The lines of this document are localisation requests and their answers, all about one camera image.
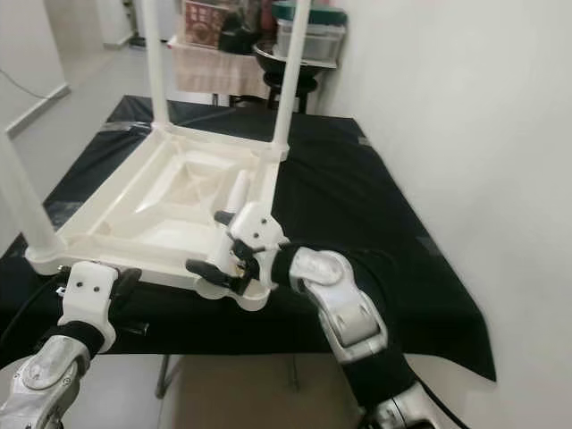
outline white wall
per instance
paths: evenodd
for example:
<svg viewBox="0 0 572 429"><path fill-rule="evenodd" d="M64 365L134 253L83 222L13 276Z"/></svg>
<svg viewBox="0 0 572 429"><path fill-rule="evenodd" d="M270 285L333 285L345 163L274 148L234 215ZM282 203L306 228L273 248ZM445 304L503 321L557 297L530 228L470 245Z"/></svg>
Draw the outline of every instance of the white wall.
<svg viewBox="0 0 572 429"><path fill-rule="evenodd" d="M423 360L473 428L572 421L572 3L339 1L357 119L484 311L499 381Z"/></svg>
<svg viewBox="0 0 572 429"><path fill-rule="evenodd" d="M125 43L131 37L131 25L122 0L96 0L96 5L104 43Z"/></svg>
<svg viewBox="0 0 572 429"><path fill-rule="evenodd" d="M65 86L42 0L0 0L0 68L41 96ZM0 129L41 103L0 75Z"/></svg>

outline metal table leg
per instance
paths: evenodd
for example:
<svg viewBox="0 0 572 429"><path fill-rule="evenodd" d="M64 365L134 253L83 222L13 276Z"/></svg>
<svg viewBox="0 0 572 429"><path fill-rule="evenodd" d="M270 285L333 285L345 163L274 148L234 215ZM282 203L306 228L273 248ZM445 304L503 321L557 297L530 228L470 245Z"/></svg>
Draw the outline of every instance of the metal table leg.
<svg viewBox="0 0 572 429"><path fill-rule="evenodd" d="M298 364L296 362L296 353L292 353L288 362L288 385L298 393L300 391L300 381L298 378Z"/></svg>
<svg viewBox="0 0 572 429"><path fill-rule="evenodd" d="M163 355L161 361L161 369L159 370L159 378L157 379L157 386L155 387L155 396L159 400L163 398L167 392L168 382L166 381L167 369L169 369L169 359L171 355Z"/></svg>

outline black tablecloth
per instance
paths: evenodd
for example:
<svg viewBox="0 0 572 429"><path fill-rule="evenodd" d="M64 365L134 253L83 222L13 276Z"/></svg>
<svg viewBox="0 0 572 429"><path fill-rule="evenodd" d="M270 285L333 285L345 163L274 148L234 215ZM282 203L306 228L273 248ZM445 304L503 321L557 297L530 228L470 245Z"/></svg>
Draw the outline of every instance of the black tablecloth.
<svg viewBox="0 0 572 429"><path fill-rule="evenodd" d="M269 141L275 113L171 102L174 123L199 130ZM60 225L150 131L150 100L126 96L46 200ZM451 359L495 379L483 317L401 195L383 161L351 119L295 114L290 154L281 164L273 215L291 240L379 248L397 261L399 276L383 259L368 264L395 298L399 336L406 352ZM0 326L45 279L22 257L18 238L0 260ZM44 295L2 350L0 365L29 354L57 320L61 300ZM325 352L328 344L315 310L286 287L264 309L241 310L231 299L206 300L187 290L141 283L124 321L150 323L147 336L118 331L113 353L246 354Z"/></svg>

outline baseboard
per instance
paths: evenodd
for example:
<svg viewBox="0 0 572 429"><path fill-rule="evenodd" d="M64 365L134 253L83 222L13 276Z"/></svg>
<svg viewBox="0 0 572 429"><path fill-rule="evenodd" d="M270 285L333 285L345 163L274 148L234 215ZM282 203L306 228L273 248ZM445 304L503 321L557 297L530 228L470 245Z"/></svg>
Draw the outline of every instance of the baseboard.
<svg viewBox="0 0 572 429"><path fill-rule="evenodd" d="M60 101L62 98L70 94L72 90L67 83L61 87L54 89L46 96L46 99L39 100L25 114L20 116L6 128L6 133L10 139L14 139L18 134L24 131L38 117L40 117L52 105Z"/></svg>
<svg viewBox="0 0 572 429"><path fill-rule="evenodd" d="M127 42L129 42L129 39L133 37L133 32L129 33L127 36L125 36L124 38L122 38L119 42L117 43L106 43L104 42L104 48L105 49L110 49L112 51L118 51L119 49L121 49L122 47L124 47L125 45L127 45Z"/></svg>

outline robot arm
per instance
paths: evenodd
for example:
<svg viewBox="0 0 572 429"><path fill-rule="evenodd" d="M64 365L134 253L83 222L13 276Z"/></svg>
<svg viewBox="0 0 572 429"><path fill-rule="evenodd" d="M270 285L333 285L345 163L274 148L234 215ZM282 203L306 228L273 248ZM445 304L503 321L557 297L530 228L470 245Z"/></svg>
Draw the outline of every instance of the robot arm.
<svg viewBox="0 0 572 429"><path fill-rule="evenodd" d="M121 304L125 286L132 284L133 274L138 277L126 274L116 283L118 272L109 266L79 262L71 268L63 316L42 349L14 374L8 400L0 407L0 429L62 427L90 360L115 341L108 320L111 298Z"/></svg>
<svg viewBox="0 0 572 429"><path fill-rule="evenodd" d="M381 285L356 284L352 265L341 253L289 246L281 226L257 203L246 204L236 215L216 217L228 223L240 275L231 277L198 261L188 261L190 271L238 293L251 282L268 290L290 285L315 304L333 355L371 417L370 427L428 423L440 428L433 403L391 331Z"/></svg>

